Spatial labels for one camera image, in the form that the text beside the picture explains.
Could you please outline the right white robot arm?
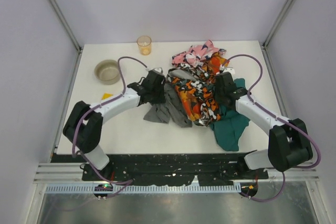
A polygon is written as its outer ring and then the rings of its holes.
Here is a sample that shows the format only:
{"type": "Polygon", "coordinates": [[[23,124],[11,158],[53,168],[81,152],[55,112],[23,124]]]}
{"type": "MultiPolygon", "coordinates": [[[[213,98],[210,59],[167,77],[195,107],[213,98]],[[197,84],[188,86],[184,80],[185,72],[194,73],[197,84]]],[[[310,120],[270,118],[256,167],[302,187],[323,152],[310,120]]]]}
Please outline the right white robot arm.
{"type": "Polygon", "coordinates": [[[268,136],[268,147],[244,156],[248,169],[274,168],[284,172],[313,158],[305,123],[263,109],[245,88],[239,88],[229,72],[215,76],[215,101],[250,119],[268,136]]]}

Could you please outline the grey ceramic bowl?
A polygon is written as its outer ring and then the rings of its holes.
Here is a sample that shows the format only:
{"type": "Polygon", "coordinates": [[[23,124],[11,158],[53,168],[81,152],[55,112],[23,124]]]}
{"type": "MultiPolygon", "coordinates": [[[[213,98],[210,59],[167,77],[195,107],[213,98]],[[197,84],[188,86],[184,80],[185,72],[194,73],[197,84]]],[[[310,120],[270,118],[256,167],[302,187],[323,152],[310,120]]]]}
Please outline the grey ceramic bowl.
{"type": "Polygon", "coordinates": [[[94,75],[98,81],[105,85],[117,83],[120,78],[120,70],[115,60],[103,60],[94,69],[94,75]]]}

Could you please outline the yellow cube block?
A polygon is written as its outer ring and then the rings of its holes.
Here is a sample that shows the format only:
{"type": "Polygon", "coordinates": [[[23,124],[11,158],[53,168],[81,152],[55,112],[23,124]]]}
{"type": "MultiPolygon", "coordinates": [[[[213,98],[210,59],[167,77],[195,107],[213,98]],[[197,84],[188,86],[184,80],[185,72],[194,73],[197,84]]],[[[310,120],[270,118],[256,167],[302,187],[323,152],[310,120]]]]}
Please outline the yellow cube block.
{"type": "Polygon", "coordinates": [[[104,93],[101,100],[105,100],[105,99],[110,98],[112,96],[113,96],[113,94],[111,94],[111,93],[104,93]]]}

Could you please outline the pink patterned cloth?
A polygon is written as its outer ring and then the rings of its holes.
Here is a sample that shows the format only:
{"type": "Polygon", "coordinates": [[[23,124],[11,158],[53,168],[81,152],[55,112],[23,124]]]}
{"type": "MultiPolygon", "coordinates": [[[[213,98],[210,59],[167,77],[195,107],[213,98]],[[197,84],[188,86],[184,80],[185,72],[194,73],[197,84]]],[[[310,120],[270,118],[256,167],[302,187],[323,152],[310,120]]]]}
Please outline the pink patterned cloth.
{"type": "Polygon", "coordinates": [[[213,53],[226,54],[226,49],[217,48],[211,40],[207,40],[201,45],[191,45],[187,51],[180,52],[172,57],[172,65],[178,66],[182,63],[192,67],[202,67],[203,62],[208,60],[213,53]]]}

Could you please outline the teal cloth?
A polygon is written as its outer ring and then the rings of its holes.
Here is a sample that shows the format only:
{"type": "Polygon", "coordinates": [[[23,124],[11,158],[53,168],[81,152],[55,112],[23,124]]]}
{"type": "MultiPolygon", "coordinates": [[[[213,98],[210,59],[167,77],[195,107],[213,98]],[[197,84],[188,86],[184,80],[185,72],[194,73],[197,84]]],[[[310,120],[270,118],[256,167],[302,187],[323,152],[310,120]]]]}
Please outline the teal cloth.
{"type": "Polygon", "coordinates": [[[239,151],[238,141],[250,120],[216,101],[208,109],[208,118],[218,146],[229,152],[239,151]]]}

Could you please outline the grey cloth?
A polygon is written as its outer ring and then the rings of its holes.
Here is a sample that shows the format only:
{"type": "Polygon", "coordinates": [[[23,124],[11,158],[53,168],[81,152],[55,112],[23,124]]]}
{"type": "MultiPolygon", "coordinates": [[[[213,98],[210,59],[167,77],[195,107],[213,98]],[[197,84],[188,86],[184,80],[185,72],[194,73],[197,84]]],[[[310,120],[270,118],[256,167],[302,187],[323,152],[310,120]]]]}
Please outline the grey cloth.
{"type": "Polygon", "coordinates": [[[153,123],[168,124],[170,119],[181,128],[192,127],[192,121],[182,105],[181,99],[170,83],[164,85],[165,102],[154,104],[143,117],[153,123]]]}

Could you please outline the right aluminium frame post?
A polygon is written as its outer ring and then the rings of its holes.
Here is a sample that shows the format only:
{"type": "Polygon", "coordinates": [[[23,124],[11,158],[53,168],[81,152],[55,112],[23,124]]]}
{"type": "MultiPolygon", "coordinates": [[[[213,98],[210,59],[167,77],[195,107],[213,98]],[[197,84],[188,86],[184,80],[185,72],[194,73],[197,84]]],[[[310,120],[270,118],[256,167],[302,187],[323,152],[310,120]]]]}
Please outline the right aluminium frame post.
{"type": "Polygon", "coordinates": [[[284,22],[285,18],[289,14],[291,8],[293,7],[296,0],[285,0],[278,16],[276,17],[265,41],[261,44],[262,48],[266,50],[266,48],[269,46],[271,40],[273,39],[276,32],[279,30],[281,24],[284,22]]]}

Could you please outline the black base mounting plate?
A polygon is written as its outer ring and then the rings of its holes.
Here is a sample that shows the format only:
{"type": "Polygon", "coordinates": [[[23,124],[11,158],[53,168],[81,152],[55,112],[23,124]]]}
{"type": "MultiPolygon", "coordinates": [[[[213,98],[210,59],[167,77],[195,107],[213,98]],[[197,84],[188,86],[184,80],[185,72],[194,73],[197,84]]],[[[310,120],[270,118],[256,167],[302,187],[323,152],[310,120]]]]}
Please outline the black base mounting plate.
{"type": "Polygon", "coordinates": [[[53,163],[80,163],[83,181],[101,177],[134,186],[188,186],[194,178],[201,186],[231,185],[234,180],[267,179],[264,169],[249,170],[244,154],[110,154],[109,164],[96,174],[83,157],[57,155],[53,163]]]}

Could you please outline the left aluminium frame post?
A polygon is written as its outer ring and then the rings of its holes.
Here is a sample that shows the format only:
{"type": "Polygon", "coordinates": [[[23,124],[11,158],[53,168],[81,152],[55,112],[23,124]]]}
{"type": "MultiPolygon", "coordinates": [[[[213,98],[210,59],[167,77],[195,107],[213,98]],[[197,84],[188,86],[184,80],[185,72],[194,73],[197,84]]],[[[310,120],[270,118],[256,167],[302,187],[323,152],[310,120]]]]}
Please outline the left aluminium frame post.
{"type": "Polygon", "coordinates": [[[64,28],[66,34],[68,35],[71,43],[73,44],[74,48],[76,49],[77,53],[80,53],[82,50],[82,47],[78,40],[76,39],[74,32],[72,31],[70,25],[68,24],[61,8],[59,7],[57,0],[47,0],[50,4],[52,10],[54,11],[56,17],[60,21],[62,27],[64,28]]]}

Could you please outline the orange brown patterned cloth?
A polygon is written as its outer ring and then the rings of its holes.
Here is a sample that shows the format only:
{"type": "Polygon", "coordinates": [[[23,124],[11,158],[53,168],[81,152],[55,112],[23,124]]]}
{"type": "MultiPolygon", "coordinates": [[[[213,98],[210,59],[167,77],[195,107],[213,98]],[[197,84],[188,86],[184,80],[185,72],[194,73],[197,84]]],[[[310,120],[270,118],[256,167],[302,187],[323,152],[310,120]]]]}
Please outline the orange brown patterned cloth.
{"type": "Polygon", "coordinates": [[[220,67],[222,64],[225,64],[227,67],[229,61],[223,57],[223,55],[218,52],[213,53],[212,56],[203,62],[202,69],[209,74],[215,75],[220,72],[220,67]]]}

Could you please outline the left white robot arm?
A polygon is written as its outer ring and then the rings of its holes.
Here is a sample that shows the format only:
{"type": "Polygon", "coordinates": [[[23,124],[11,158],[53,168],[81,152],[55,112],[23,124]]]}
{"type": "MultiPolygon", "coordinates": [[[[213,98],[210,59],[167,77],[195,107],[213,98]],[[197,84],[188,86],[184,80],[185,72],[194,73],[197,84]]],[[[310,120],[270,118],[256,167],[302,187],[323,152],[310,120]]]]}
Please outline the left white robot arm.
{"type": "Polygon", "coordinates": [[[164,83],[163,74],[150,70],[145,78],[127,85],[115,97],[103,99],[96,104],[77,102],[65,123],[63,135],[95,169],[103,170],[110,163],[99,146],[103,125],[126,110],[146,103],[164,103],[164,83]]]}

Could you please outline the aluminium frame post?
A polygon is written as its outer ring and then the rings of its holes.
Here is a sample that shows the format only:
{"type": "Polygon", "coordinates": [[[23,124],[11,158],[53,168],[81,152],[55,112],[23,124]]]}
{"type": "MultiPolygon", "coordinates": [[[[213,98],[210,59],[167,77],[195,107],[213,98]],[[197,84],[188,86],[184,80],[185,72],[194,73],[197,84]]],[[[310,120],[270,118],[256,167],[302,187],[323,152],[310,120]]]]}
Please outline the aluminium frame post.
{"type": "Polygon", "coordinates": [[[289,14],[291,8],[293,7],[296,0],[285,0],[278,16],[276,17],[265,41],[261,44],[262,48],[266,50],[266,48],[269,46],[271,40],[273,39],[276,32],[279,30],[281,24],[284,22],[285,18],[289,14]]]}
{"type": "Polygon", "coordinates": [[[74,48],[76,49],[77,53],[80,53],[82,50],[82,47],[78,40],[76,39],[74,32],[72,31],[70,25],[68,24],[61,8],[59,7],[57,0],[47,0],[50,4],[52,10],[54,11],[56,17],[60,21],[62,27],[64,28],[66,34],[68,35],[71,43],[73,44],[74,48]]]}

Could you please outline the black orange camouflage cloth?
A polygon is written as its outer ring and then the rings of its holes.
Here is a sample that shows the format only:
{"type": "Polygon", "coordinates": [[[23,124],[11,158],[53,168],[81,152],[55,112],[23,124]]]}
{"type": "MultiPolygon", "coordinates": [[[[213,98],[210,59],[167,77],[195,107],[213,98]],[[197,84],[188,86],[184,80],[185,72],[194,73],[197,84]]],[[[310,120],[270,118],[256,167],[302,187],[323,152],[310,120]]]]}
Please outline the black orange camouflage cloth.
{"type": "Polygon", "coordinates": [[[214,98],[215,74],[218,71],[208,64],[194,67],[181,63],[167,73],[166,80],[177,92],[188,119],[195,125],[209,126],[222,118],[214,98]]]}

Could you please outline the orange translucent plastic cup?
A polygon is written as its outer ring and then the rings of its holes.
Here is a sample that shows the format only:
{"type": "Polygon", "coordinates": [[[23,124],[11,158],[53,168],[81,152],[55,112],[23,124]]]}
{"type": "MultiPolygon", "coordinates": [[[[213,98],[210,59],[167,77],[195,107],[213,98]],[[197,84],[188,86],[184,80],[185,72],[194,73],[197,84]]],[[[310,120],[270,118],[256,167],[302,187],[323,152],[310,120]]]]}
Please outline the orange translucent plastic cup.
{"type": "Polygon", "coordinates": [[[136,41],[140,54],[149,55],[152,50],[152,39],[149,36],[143,35],[140,36],[136,41]]]}

